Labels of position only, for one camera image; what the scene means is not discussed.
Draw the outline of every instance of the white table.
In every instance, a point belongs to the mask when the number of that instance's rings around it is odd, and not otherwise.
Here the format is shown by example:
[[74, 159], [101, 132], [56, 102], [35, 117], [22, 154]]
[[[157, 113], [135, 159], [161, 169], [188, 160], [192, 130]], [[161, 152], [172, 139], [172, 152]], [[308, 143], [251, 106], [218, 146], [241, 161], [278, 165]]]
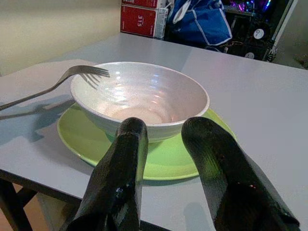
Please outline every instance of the white table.
[[[179, 44], [118, 34], [51, 61], [137, 61], [181, 71], [205, 87], [214, 109], [236, 133], [246, 153], [263, 169], [308, 231], [308, 72]], [[44, 89], [44, 76], [0, 78], [0, 102]], [[92, 167], [62, 144], [58, 114], [71, 102], [69, 82], [56, 91], [0, 112], [0, 178], [77, 202]], [[42, 104], [53, 110], [43, 111]], [[174, 231], [214, 230], [199, 178], [146, 181], [141, 219]]]

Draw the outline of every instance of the blue fabric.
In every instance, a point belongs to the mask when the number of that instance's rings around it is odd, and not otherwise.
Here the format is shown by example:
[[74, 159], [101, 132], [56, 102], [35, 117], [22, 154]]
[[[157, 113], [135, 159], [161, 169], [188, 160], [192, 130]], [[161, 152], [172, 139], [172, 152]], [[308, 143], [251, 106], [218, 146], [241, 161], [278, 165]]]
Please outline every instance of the blue fabric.
[[[189, 7], [184, 12], [181, 7], [189, 2]], [[181, 40], [205, 45], [220, 45], [232, 38], [222, 9], [221, 0], [177, 0], [168, 18], [168, 24], [171, 32]], [[174, 23], [179, 10], [182, 10], [185, 15]]]

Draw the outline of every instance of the bowl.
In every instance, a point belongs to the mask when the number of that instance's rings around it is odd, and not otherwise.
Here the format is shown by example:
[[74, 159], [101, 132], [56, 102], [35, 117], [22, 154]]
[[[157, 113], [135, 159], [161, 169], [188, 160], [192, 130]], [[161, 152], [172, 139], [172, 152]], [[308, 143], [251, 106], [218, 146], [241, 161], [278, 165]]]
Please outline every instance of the bowl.
[[112, 137], [129, 117], [142, 119], [149, 142], [180, 133], [186, 119], [202, 116], [209, 107], [206, 90], [187, 75], [154, 64], [116, 62], [97, 65], [109, 70], [93, 87], [74, 76], [71, 93], [86, 116]]

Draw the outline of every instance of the silver fork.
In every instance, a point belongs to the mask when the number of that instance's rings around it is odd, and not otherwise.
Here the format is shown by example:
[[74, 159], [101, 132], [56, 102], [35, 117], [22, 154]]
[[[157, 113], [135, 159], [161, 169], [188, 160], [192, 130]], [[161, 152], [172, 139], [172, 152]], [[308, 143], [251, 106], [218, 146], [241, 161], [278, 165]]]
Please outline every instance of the silver fork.
[[53, 85], [51, 88], [44, 90], [44, 91], [41, 91], [39, 93], [30, 95], [30, 96], [24, 97], [20, 100], [16, 100], [14, 102], [4, 104], [4, 105], [0, 106], [0, 111], [6, 109], [8, 107], [12, 107], [16, 104], [22, 103], [24, 101], [31, 100], [33, 98], [40, 96], [40, 95], [44, 95], [48, 92], [51, 92], [52, 90], [55, 90], [58, 86], [60, 86], [64, 81], [66, 81], [70, 76], [77, 75], [77, 74], [81, 74], [83, 78], [89, 79], [91, 82], [89, 82], [89, 81], [87, 81], [87, 82], [92, 87], [93, 87], [93, 84], [91, 84], [91, 83], [98, 85], [97, 83], [100, 82], [101, 76], [110, 77], [109, 71], [106, 70], [106, 69], [102, 69], [102, 68], [98, 68], [98, 67], [94, 67], [94, 66], [86, 66], [86, 65], [73, 66], [73, 67], [70, 67], [62, 75], [62, 77], [59, 79], [59, 81], [55, 85]]

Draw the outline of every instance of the table leg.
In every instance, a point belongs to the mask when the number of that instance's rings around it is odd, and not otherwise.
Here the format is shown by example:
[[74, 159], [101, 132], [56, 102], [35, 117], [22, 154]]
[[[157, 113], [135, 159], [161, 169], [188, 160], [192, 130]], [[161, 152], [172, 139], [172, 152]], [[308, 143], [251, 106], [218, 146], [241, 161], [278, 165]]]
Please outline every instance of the table leg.
[[11, 182], [0, 179], [0, 208], [14, 231], [31, 231], [31, 225]]

